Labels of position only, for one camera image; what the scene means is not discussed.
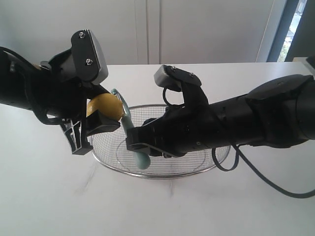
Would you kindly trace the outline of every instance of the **wire mesh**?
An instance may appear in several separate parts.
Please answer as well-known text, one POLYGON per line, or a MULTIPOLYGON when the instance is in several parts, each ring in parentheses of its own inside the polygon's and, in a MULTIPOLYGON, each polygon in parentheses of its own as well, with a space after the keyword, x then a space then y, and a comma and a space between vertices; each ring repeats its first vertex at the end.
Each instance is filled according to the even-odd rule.
MULTIPOLYGON (((145 105, 131 107, 131 119, 134 126, 141 126, 149 118, 158 118, 165 113, 165 105, 145 105)), ((126 135, 122 127, 111 133, 100 133, 92 136, 95 158, 110 169, 144 178, 176 178, 193 175, 215 167, 211 150, 189 152, 182 157, 151 158, 151 165, 145 170, 137 168, 131 151, 126 149, 126 135)), ((216 149, 219 162, 228 155, 230 146, 216 149)))

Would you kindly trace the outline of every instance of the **white wall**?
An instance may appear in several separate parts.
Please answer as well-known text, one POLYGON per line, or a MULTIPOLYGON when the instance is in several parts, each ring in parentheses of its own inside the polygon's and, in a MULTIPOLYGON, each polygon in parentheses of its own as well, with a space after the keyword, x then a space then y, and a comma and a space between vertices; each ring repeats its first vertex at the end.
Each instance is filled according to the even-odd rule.
POLYGON ((68 49, 80 29, 94 32, 108 64, 255 62, 267 58, 284 3, 4 0, 0 24, 12 48, 36 63, 68 49))

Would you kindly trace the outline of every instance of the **white table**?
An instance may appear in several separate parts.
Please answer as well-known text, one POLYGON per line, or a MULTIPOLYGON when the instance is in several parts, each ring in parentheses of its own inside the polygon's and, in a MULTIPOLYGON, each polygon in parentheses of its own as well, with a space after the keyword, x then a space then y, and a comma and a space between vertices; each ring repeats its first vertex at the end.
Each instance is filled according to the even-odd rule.
MULTIPOLYGON (((309 74, 299 62, 176 66, 201 79, 210 103, 277 77, 309 74)), ((117 88, 129 105, 161 103, 162 89, 153 80, 158 68, 112 65, 102 85, 117 88)), ((180 93, 168 97, 182 101, 180 93)), ((230 173, 145 180, 109 170, 90 153, 71 155, 60 128, 41 124, 29 111, 0 105, 0 121, 0 235, 314 235, 315 197, 286 197, 243 161, 230 173)), ((285 189, 315 188, 313 141, 242 150, 285 189)))

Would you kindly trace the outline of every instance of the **light blue toy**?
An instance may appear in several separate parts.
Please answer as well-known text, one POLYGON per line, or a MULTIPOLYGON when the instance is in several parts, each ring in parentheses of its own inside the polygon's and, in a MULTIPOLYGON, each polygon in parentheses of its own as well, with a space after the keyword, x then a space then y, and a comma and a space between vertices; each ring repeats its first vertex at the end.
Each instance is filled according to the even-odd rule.
MULTIPOLYGON (((123 114, 123 117, 121 119, 121 123, 122 123, 123 129, 125 131, 125 134, 127 135, 127 130, 134 128, 134 125, 131 121, 131 113, 130 113, 129 107, 128 107, 126 101, 124 100, 124 98, 117 91, 117 89, 115 89, 115 88, 112 89, 111 93, 113 95, 115 95, 123 103, 124 114, 123 114)), ((143 152, 133 152, 133 158, 135 160, 136 166, 139 169, 144 170, 144 169, 148 168, 151 164, 150 157, 143 152)))

